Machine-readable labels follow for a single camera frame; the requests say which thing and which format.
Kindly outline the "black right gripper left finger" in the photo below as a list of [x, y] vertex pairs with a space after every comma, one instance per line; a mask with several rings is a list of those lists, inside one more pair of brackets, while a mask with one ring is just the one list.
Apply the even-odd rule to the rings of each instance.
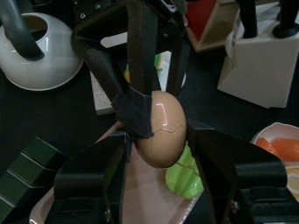
[[67, 161], [45, 224], [123, 224], [129, 146], [127, 133], [116, 131]]

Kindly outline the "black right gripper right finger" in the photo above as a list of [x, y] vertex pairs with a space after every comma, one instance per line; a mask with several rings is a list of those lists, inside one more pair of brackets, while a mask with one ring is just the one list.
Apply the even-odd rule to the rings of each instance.
[[187, 124], [211, 224], [299, 224], [299, 202], [280, 159], [206, 124]]

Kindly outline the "finger of the left gripper taped pad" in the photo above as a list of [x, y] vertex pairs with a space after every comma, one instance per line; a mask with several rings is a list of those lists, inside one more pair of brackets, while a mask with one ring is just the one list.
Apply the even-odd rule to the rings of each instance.
[[[117, 56], [100, 40], [120, 32], [127, 33], [127, 64], [129, 80], [117, 70]], [[155, 75], [155, 44], [157, 15], [145, 0], [119, 0], [84, 19], [73, 29], [71, 46], [84, 60], [133, 139], [153, 135], [151, 125], [152, 85]]]

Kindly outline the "finger of the left gripper slim black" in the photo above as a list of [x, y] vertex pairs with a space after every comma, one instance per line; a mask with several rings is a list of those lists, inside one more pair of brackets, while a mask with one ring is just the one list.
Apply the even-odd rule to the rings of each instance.
[[191, 47], [188, 41], [184, 38], [173, 38], [168, 80], [165, 86], [165, 91], [172, 95], [177, 95], [182, 91], [183, 77], [188, 66], [190, 51]]

